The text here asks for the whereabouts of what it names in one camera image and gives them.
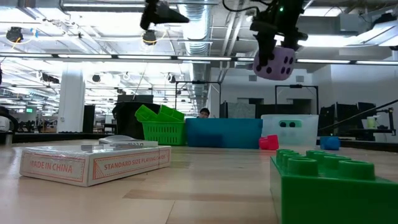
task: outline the white bin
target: white bin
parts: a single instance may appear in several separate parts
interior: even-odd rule
[[[262,137],[278,135],[280,146],[317,146],[318,115],[262,115]]]

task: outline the red block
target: red block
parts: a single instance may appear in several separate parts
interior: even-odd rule
[[[267,137],[268,139],[268,150],[279,149],[278,135],[273,134]]]
[[[261,137],[259,140],[260,149],[267,150],[268,149],[268,138]]]

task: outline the table surface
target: table surface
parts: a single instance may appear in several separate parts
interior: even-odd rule
[[[79,140],[13,146],[97,143]],[[396,153],[360,149],[336,153],[373,162],[377,175],[398,182]],[[0,217],[7,224],[276,224],[269,192],[269,156],[274,154],[173,147],[168,168],[77,187],[20,176],[21,150],[0,147]]]

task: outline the black stand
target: black stand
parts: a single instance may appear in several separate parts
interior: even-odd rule
[[[319,115],[319,95],[318,86],[303,86],[303,85],[276,85],[275,86],[275,113],[278,114],[278,87],[289,87],[289,88],[314,88],[317,92],[317,115]]]
[[[219,93],[219,106],[221,104],[221,82],[208,82],[208,81],[201,81],[201,80],[197,80],[197,81],[176,81],[175,82],[175,104],[174,104],[174,109],[177,109],[177,92],[178,92],[178,84],[179,83],[191,83],[192,85],[205,85],[205,84],[218,84],[218,86],[220,87],[220,93]]]

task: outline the lego stud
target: lego stud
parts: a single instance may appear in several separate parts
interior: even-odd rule
[[[305,152],[305,155],[307,155],[308,158],[310,159],[314,159],[313,154],[317,153],[317,152],[324,152],[321,150],[308,150],[307,152]]]
[[[289,158],[287,173],[291,175],[318,176],[318,162],[305,157]]]
[[[287,172],[287,161],[290,158],[300,158],[300,157],[305,157],[303,155],[300,155],[299,153],[295,152],[295,153],[285,153],[283,154],[283,158],[282,158],[282,170]]]
[[[351,160],[351,158],[346,156],[325,156],[323,158],[323,165],[325,165],[325,167],[328,169],[337,170],[338,162],[347,160]]]
[[[357,180],[374,180],[374,164],[364,161],[339,161],[338,174]]]
[[[279,149],[279,150],[276,150],[276,164],[278,166],[281,166],[282,165],[282,155],[284,153],[292,153],[292,152],[294,152],[294,151],[290,150],[290,149]]]
[[[316,152],[313,154],[313,159],[318,161],[318,164],[321,165],[323,164],[323,159],[325,158],[325,156],[335,156],[335,155],[327,152]]]

